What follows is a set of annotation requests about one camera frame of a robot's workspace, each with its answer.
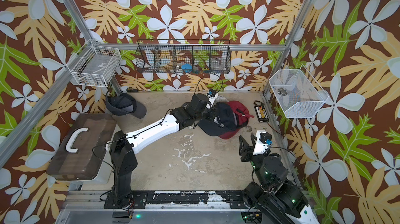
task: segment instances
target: wire basket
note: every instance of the wire basket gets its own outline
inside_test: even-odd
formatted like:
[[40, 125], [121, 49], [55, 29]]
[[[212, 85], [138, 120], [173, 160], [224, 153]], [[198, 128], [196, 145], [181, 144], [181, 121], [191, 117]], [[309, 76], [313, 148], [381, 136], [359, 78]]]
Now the wire basket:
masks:
[[286, 118], [312, 118], [328, 98], [321, 86], [321, 91], [317, 91], [311, 80], [318, 82], [307, 69], [306, 72], [309, 78], [301, 69], [281, 69], [269, 79]]
[[79, 85], [107, 87], [120, 66], [121, 54], [117, 48], [90, 44], [78, 63], [70, 69]]
[[231, 55], [229, 41], [224, 41], [224, 44], [204, 41], [208, 44], [158, 44], [138, 40], [137, 70], [141, 73], [228, 73]]

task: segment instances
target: plastic storage box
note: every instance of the plastic storage box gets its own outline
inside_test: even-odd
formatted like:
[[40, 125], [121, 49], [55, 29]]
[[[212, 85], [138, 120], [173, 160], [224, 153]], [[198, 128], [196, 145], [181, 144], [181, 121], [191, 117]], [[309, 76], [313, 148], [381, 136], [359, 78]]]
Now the plastic storage box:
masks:
[[269, 79], [286, 118], [312, 118], [323, 106], [328, 95], [322, 88], [318, 92], [312, 80], [318, 84], [309, 72], [306, 77], [301, 69], [281, 69]]
[[60, 148], [53, 157], [47, 174], [58, 181], [74, 184], [106, 184], [112, 168], [100, 159], [111, 163], [105, 144], [120, 131], [109, 114], [81, 114], [77, 117]]

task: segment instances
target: metal object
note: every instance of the metal object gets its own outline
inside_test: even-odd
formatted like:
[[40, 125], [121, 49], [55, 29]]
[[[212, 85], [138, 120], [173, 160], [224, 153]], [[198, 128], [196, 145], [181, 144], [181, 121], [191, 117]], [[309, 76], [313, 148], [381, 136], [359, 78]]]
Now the metal object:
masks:
[[287, 96], [288, 95], [287, 91], [282, 87], [277, 90], [277, 94], [278, 95], [282, 95], [282, 96]]
[[80, 60], [70, 71], [80, 85], [107, 87], [120, 62], [118, 49], [90, 44], [89, 50], [80, 55]]
[[305, 70], [307, 76], [302, 69], [280, 69], [268, 80], [286, 118], [312, 118], [328, 98], [312, 74]]
[[[282, 63], [287, 58], [287, 56], [290, 54], [290, 48], [293, 44], [294, 37], [296, 36], [298, 30], [303, 25], [303, 22], [307, 16], [308, 11], [310, 9], [312, 9], [313, 1], [314, 0], [304, 0], [304, 2], [302, 3], [300, 11], [297, 14], [296, 20], [294, 21], [293, 27], [292, 27], [292, 29], [289, 33], [289, 36], [287, 37], [287, 40], [285, 42], [285, 50], [281, 53], [280, 57], [278, 57], [278, 59], [275, 63], [275, 66], [271, 71], [270, 77], [272, 77], [279, 69], [281, 69]], [[269, 89], [270, 89], [270, 86], [269, 86], [269, 84], [267, 84], [264, 88], [264, 92], [268, 91]]]
[[[137, 43], [96, 43], [99, 46], [115, 47], [119, 50], [133, 50], [138, 47]], [[231, 51], [284, 51], [286, 49], [284, 44], [231, 44], [229, 46]]]
[[[266, 110], [266, 114], [267, 114], [268, 118], [275, 119], [275, 114], [273, 112], [271, 104], [266, 99], [265, 95], [262, 97], [262, 100], [264, 102], [265, 110]], [[271, 124], [271, 126], [274, 128], [274, 130], [280, 131], [279, 125], [277, 125], [275, 120], [270, 121], [269, 124]], [[277, 133], [277, 132], [273, 131], [272, 134], [274, 136], [274, 139], [275, 139], [278, 147], [287, 148], [283, 144], [283, 136], [281, 133]], [[282, 154], [283, 165], [289, 170], [287, 179], [290, 181], [293, 181], [297, 186], [301, 187], [302, 184], [297, 176], [296, 170], [294, 169], [293, 163], [289, 160], [289, 157], [288, 157], [291, 154], [287, 151], [285, 152], [284, 150], [282, 150], [281, 154]]]
[[[77, 59], [72, 60], [72, 64], [77, 63]], [[0, 167], [3, 167], [14, 151], [27, 138], [31, 130], [36, 126], [47, 109], [53, 104], [55, 99], [61, 94], [73, 76], [70, 72], [64, 71], [53, 85], [44, 93], [43, 97], [19, 122], [14, 130], [7, 136], [7, 139], [0, 145]]]
[[136, 66], [141, 73], [228, 73], [229, 41], [226, 44], [154, 44], [138, 40]]
[[89, 28], [87, 27], [85, 20], [74, 0], [63, 0], [64, 5], [70, 12], [71, 18], [75, 21], [77, 28], [82, 33], [85, 41], [93, 40]]
[[[69, 191], [60, 211], [125, 211], [104, 209], [100, 195], [106, 191]], [[248, 211], [242, 191], [133, 191], [146, 193], [144, 209], [135, 211]]]

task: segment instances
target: black baseball cap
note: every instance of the black baseball cap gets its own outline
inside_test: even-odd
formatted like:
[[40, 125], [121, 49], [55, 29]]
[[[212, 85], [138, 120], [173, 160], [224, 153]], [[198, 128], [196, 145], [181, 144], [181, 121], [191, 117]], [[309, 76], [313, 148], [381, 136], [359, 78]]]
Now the black baseball cap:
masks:
[[115, 97], [107, 96], [106, 107], [116, 116], [131, 114], [141, 119], [147, 113], [146, 107], [128, 93], [122, 93]]

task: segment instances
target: floral wallpaper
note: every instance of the floral wallpaper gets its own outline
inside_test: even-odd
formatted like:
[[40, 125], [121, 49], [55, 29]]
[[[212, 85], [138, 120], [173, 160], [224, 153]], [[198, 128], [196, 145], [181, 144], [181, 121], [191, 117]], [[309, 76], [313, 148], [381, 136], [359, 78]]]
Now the floral wallpaper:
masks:
[[[0, 0], [0, 143], [84, 43], [63, 0]], [[69, 84], [0, 169], [0, 223], [55, 222], [68, 190], [45, 171], [80, 113], [104, 111], [105, 91]]]
[[[303, 0], [75, 0], [98, 42], [136, 43], [147, 39], [211, 40], [211, 44], [284, 44]], [[204, 75], [198, 89], [262, 91], [279, 52], [234, 51], [228, 74]], [[193, 91], [202, 74], [136, 71], [135, 51], [122, 51], [120, 85], [150, 91]], [[205, 54], [195, 55], [195, 65]], [[182, 63], [190, 62], [179, 56]]]
[[272, 99], [323, 224], [400, 222], [399, 6], [314, 0], [283, 66], [305, 65], [329, 94], [311, 119], [285, 118]]

